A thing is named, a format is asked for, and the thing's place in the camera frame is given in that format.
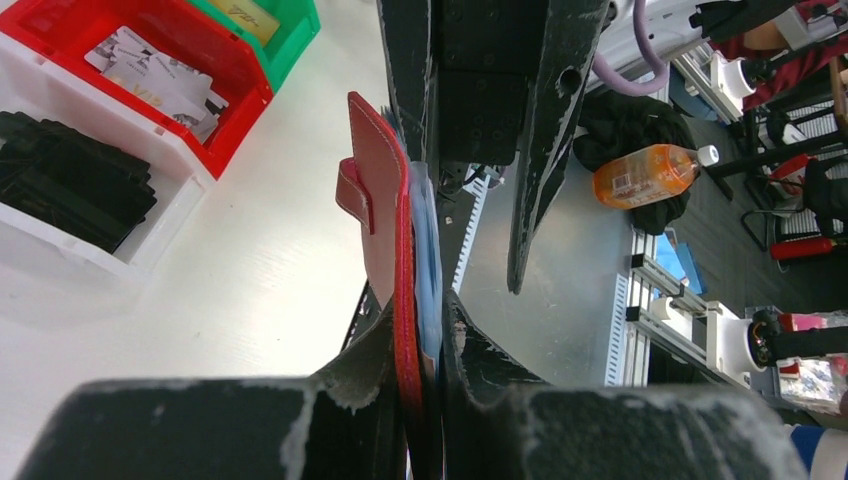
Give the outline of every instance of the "white bin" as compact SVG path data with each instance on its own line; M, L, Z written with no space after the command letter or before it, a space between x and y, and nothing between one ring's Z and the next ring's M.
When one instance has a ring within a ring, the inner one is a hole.
M89 278L143 283L214 183L182 140L0 34L0 110L56 120L151 164L156 205L114 255L0 203L0 266L73 288Z

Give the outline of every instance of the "person's arm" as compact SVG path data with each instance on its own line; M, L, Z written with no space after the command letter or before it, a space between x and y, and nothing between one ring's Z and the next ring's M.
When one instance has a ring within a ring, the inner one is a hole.
M751 50L783 50L789 47L774 22L766 22L746 32L742 44Z

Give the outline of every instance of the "barcode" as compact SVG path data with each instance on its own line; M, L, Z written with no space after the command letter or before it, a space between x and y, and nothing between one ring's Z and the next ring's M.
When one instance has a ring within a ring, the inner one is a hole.
M613 190L624 190L630 187L630 174L626 173L620 177L615 177L612 179L612 188Z

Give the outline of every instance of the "orange bottle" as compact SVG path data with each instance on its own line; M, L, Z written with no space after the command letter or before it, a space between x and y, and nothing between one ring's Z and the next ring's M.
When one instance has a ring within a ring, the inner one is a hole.
M604 205L630 210L680 195L695 181L700 166L717 162L718 150L712 145L697 152L676 145L651 145L599 168L592 186Z

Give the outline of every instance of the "red clothing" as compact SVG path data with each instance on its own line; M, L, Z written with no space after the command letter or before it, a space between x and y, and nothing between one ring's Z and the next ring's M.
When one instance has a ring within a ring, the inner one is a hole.
M796 8L804 20L809 20L814 5L824 4L828 7L835 4L836 0L805 0L798 2ZM772 58L781 50L751 50L743 45L743 35L739 35L725 43L710 45L720 51L728 60L736 58ZM769 101L771 97L779 92L797 85L801 80L816 73L820 68L826 66L831 59L838 55L848 53L848 34L841 35L834 45L821 46L806 55L780 67L771 80L761 84L753 95L745 97L743 109L749 110Z

